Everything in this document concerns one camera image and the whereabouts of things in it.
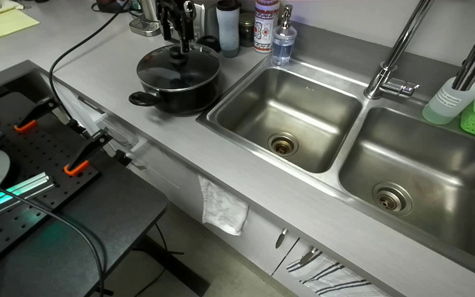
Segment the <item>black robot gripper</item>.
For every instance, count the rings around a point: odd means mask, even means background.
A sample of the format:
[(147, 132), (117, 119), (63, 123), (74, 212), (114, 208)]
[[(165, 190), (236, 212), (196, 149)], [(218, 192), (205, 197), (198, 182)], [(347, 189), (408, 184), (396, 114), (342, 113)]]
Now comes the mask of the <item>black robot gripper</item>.
[(192, 50), (195, 40), (193, 20), (196, 17), (193, 0), (157, 0), (157, 15), (162, 24), (163, 40), (172, 42), (172, 27), (182, 25), (182, 53), (187, 55)]

